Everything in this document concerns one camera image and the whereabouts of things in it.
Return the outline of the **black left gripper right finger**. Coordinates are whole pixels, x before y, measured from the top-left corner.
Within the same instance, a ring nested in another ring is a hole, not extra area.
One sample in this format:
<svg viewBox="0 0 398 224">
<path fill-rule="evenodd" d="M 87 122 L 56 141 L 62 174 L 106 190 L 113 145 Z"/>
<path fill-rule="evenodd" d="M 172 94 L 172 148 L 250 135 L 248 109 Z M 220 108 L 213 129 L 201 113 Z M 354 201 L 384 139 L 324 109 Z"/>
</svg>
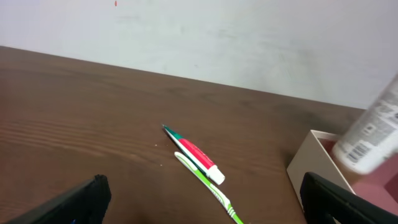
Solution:
<svg viewBox="0 0 398 224">
<path fill-rule="evenodd" d="M 300 198 L 308 224 L 397 224 L 397 215 L 314 172 L 305 173 Z"/>
</svg>

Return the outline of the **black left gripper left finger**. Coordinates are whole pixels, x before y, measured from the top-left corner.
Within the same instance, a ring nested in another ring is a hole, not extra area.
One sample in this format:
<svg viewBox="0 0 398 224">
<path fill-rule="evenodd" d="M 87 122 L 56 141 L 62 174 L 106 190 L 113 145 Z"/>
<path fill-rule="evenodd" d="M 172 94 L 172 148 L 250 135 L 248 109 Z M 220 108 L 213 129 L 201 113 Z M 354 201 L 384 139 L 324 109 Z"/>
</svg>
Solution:
<svg viewBox="0 0 398 224">
<path fill-rule="evenodd" d="M 101 224 L 110 201 L 107 177 L 96 175 L 7 224 Z"/>
</svg>

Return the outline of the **white bamboo-print cream tube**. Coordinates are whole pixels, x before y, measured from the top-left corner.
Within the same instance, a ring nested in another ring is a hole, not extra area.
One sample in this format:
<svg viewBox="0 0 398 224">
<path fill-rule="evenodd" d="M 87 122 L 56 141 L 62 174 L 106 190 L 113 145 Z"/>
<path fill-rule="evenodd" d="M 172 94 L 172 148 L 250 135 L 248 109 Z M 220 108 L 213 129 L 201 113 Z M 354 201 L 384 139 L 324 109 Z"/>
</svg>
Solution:
<svg viewBox="0 0 398 224">
<path fill-rule="evenodd" d="M 346 169 L 368 175 L 397 152 L 397 77 L 332 149 Z"/>
</svg>

